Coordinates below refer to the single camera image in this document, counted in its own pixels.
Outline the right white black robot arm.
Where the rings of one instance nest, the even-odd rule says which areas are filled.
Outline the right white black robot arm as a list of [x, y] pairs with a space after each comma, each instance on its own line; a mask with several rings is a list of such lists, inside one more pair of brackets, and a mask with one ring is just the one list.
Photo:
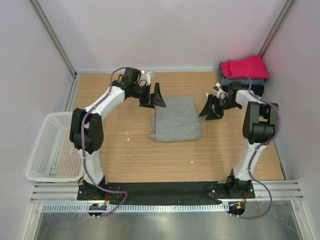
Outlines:
[[279, 133], [279, 106], [261, 100], [239, 82], [230, 83], [227, 92], [217, 83], [214, 92], [208, 95], [200, 117], [207, 121], [219, 120], [226, 110], [233, 108], [245, 109], [245, 116], [242, 125], [244, 147], [239, 160], [225, 183], [217, 184], [212, 192], [221, 194], [222, 198], [254, 198], [253, 171], [263, 150]]

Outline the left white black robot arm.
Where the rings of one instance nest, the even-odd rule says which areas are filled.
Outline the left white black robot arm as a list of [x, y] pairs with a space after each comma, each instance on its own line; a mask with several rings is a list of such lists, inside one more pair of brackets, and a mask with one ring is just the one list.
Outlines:
[[151, 84], [153, 71], [122, 67], [118, 79], [110, 79], [109, 86], [95, 102], [84, 109], [72, 112], [69, 140], [82, 156], [83, 185], [93, 199], [101, 200], [109, 190], [101, 169], [100, 148], [104, 142], [104, 119], [119, 104], [135, 98], [145, 108], [166, 107], [160, 84]]

